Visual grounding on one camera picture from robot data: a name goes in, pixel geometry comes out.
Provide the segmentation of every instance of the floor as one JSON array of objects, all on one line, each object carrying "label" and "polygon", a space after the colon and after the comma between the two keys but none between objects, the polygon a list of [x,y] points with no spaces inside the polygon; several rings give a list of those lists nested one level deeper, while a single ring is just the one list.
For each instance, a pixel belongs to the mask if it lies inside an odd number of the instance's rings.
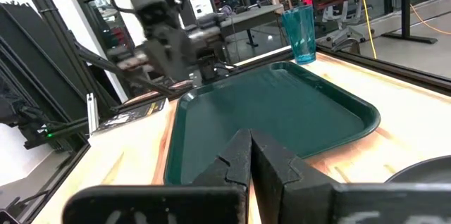
[{"label": "floor", "polygon": [[[451,13],[427,20],[427,23],[451,33]],[[258,47],[252,48],[247,44],[249,40],[245,31],[226,38],[230,42],[227,45],[227,50],[231,63],[237,63],[286,45],[286,33],[283,32],[284,37],[280,36],[277,22],[253,28],[251,33]],[[451,37],[436,32],[421,23],[411,26],[411,34],[433,37],[438,39],[438,42],[435,44],[422,44],[377,37],[374,39],[374,45],[378,59],[451,78],[451,54],[449,52],[451,51]],[[363,56],[373,56],[369,41],[361,44],[360,48]]]},{"label": "floor", "polygon": [[[451,34],[451,13],[427,23]],[[451,78],[451,36],[436,32],[422,23],[411,27],[411,35],[433,37],[438,42],[422,44],[378,37],[373,41],[378,59]],[[360,49],[363,56],[373,56],[370,42],[361,44]]]},{"label": "floor", "polygon": [[0,209],[6,208],[16,197],[26,199],[38,193],[58,170],[69,154],[51,153],[26,178],[0,187]]}]

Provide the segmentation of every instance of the table surface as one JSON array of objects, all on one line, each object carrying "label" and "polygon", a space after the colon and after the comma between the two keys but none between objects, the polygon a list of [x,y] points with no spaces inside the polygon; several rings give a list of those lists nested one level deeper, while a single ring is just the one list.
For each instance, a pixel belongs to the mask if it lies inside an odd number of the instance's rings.
[{"label": "table surface", "polygon": [[[414,163],[451,154],[451,97],[323,54],[304,67],[372,103],[381,124],[365,138],[306,161],[338,182],[384,182]],[[177,101],[141,120],[98,133],[95,142],[33,221],[61,223],[67,200],[94,185],[160,185]],[[260,223],[253,187],[249,223]]]},{"label": "table surface", "polygon": [[255,18],[257,16],[272,13],[278,9],[281,9],[283,6],[280,4],[277,5],[269,5],[269,6],[261,6],[261,8],[251,8],[249,11],[245,11],[243,13],[238,13],[237,15],[232,15],[228,17],[221,23],[221,27],[227,27],[232,24],[241,23],[243,21]]}]

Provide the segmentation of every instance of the green tray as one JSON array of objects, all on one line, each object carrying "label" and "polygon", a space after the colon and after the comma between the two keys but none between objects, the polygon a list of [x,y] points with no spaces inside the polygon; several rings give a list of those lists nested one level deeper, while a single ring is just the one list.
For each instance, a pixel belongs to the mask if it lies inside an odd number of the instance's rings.
[{"label": "green tray", "polygon": [[193,89],[177,105],[165,183],[191,183],[240,128],[306,158],[360,139],[381,118],[368,102],[291,62]]}]

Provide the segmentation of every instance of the office chair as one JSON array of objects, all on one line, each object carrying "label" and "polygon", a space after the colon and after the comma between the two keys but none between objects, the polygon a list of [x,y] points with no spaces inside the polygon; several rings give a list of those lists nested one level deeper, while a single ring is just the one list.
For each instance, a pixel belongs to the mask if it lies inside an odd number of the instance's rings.
[{"label": "office chair", "polygon": [[354,38],[360,42],[365,42],[365,35],[352,27],[353,25],[359,24],[363,10],[362,0],[358,0],[355,4],[355,8],[352,5],[349,5],[349,1],[343,2],[341,14],[336,14],[339,10],[335,10],[334,6],[329,6],[324,9],[323,22],[334,20],[337,22],[339,29],[338,33],[329,34],[326,40],[328,42],[332,41],[332,46],[335,46],[337,43],[347,38]]}]

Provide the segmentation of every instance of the cable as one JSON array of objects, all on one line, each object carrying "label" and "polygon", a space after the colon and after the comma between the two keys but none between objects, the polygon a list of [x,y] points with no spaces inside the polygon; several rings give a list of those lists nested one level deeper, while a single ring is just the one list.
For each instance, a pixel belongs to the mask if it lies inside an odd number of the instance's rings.
[{"label": "cable", "polygon": [[117,4],[115,0],[111,0],[111,5],[119,12],[123,12],[123,13],[133,13],[135,14],[136,11],[134,9],[129,9],[129,8],[120,8]]},{"label": "cable", "polygon": [[364,0],[364,8],[365,8],[365,15],[366,15],[366,25],[368,26],[369,40],[371,41],[371,48],[373,48],[374,59],[378,59],[378,57],[376,55],[376,49],[374,48],[373,35],[371,34],[371,27],[369,25],[368,8],[366,7],[365,0]]},{"label": "cable", "polygon": [[445,34],[445,35],[451,35],[450,32],[445,32],[442,30],[439,30],[437,28],[434,28],[432,26],[430,26],[427,22],[425,22],[423,19],[421,19],[420,15],[416,12],[415,7],[413,5],[410,4],[410,7],[412,8],[412,10],[414,11],[415,15],[417,16],[417,18],[421,21],[421,23],[423,23],[424,25],[426,25],[427,27],[431,28],[432,30],[435,30],[439,33]]},{"label": "cable", "polygon": [[241,61],[240,51],[238,51],[237,36],[236,36],[236,32],[235,32],[235,26],[233,25],[233,15],[230,16],[230,24],[232,24],[233,39],[235,40],[235,50],[237,52],[238,62],[240,62]]}]

